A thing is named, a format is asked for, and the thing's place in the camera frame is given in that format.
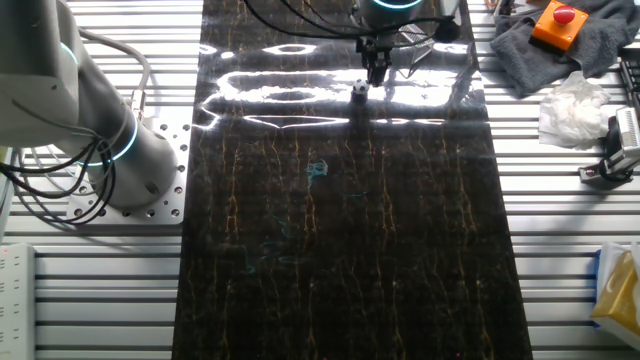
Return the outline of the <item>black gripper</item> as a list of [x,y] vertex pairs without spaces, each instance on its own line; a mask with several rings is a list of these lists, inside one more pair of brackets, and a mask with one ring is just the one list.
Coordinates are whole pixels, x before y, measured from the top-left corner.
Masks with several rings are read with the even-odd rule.
[[356,39],[356,53],[361,56],[367,71],[367,84],[381,86],[390,66],[393,43],[389,36],[360,36]]

